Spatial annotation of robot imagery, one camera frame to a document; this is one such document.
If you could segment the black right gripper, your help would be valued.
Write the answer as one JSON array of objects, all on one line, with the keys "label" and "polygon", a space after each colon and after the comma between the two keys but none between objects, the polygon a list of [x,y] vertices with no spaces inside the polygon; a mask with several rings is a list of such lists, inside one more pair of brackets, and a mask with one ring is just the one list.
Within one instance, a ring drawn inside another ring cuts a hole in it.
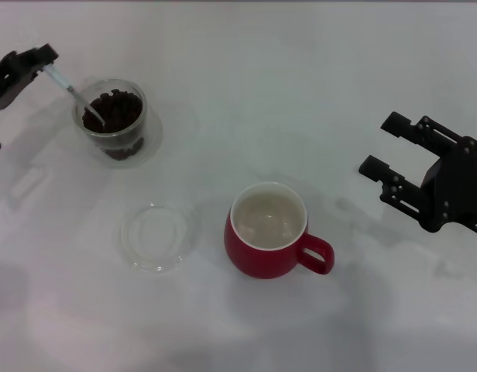
[{"label": "black right gripper", "polygon": [[381,129],[423,147],[439,159],[418,187],[388,164],[368,156],[359,173],[382,183],[379,199],[417,220],[429,233],[438,232],[450,222],[477,233],[477,141],[459,136],[429,116],[412,125],[408,118],[392,112]]}]

